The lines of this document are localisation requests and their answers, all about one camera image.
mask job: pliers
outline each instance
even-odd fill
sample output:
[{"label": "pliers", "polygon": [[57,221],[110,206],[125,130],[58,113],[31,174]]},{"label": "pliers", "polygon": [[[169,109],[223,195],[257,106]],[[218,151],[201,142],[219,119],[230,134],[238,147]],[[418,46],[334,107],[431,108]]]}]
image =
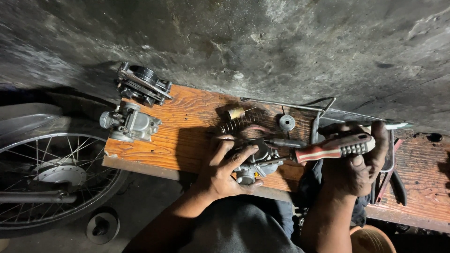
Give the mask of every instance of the pliers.
[{"label": "pliers", "polygon": [[[394,152],[398,150],[403,140],[397,139],[394,143],[393,149]],[[386,192],[387,185],[389,181],[391,182],[392,189],[394,190],[394,194],[396,195],[397,200],[403,205],[406,206],[408,195],[406,193],[405,185],[403,184],[398,171],[395,167],[395,157],[391,158],[392,162],[394,163],[394,168],[387,172],[383,178],[383,182],[381,183],[381,187],[378,191],[377,197],[374,200],[374,203],[376,205],[379,205],[381,203],[381,199],[383,198],[384,193]]]}]

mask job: man's right hand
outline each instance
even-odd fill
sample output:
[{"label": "man's right hand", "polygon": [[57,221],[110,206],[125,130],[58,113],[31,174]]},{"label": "man's right hand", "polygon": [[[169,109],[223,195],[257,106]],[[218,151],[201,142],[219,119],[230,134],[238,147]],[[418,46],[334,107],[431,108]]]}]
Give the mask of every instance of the man's right hand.
[{"label": "man's right hand", "polygon": [[[318,132],[327,137],[348,130],[370,133],[369,129],[359,126],[356,122],[332,124],[320,128]],[[375,148],[370,152],[346,158],[324,159],[322,178],[325,188],[337,190],[344,195],[366,196],[370,193],[372,182],[384,165],[389,146],[388,132],[383,122],[373,122],[371,130],[375,139]]]}]

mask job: hand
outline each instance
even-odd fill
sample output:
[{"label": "hand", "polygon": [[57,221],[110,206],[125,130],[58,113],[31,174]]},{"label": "hand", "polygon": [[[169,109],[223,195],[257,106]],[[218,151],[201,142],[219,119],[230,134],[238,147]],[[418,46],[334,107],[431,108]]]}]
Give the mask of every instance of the hand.
[{"label": "hand", "polygon": [[[373,122],[371,129],[375,148],[370,152],[346,158],[324,159],[322,166],[324,186],[354,196],[366,196],[370,193],[372,182],[383,168],[389,146],[389,138],[383,122]],[[318,132],[327,138],[330,134],[348,130],[370,133],[369,129],[359,126],[356,122],[331,124],[320,128]]]},{"label": "hand", "polygon": [[235,140],[231,135],[213,139],[210,150],[215,150],[215,152],[207,156],[197,182],[193,185],[195,190],[207,194],[213,201],[239,194],[252,194],[257,187],[264,184],[263,180],[256,179],[253,184],[240,185],[231,176],[235,168],[258,151],[257,146],[248,146],[231,158],[225,159],[224,156],[234,145]]}]

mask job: spoked wheel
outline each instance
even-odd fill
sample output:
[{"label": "spoked wheel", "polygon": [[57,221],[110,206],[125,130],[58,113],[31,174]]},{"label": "spoked wheel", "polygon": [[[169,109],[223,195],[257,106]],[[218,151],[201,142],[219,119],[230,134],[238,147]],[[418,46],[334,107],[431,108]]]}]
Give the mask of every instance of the spoked wheel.
[{"label": "spoked wheel", "polygon": [[61,190],[73,203],[0,203],[0,238],[51,229],[112,197],[128,172],[101,165],[107,131],[95,122],[62,117],[0,149],[0,191]]}]

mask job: forearm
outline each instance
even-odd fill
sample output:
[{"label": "forearm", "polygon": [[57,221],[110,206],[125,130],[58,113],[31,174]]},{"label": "forearm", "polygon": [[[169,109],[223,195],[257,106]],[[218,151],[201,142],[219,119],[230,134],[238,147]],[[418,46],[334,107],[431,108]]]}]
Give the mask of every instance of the forearm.
[{"label": "forearm", "polygon": [[207,193],[189,189],[141,230],[124,252],[170,251],[191,228],[194,218],[213,201]]},{"label": "forearm", "polygon": [[337,192],[324,184],[308,211],[300,241],[305,252],[351,253],[349,234],[356,197]]}]

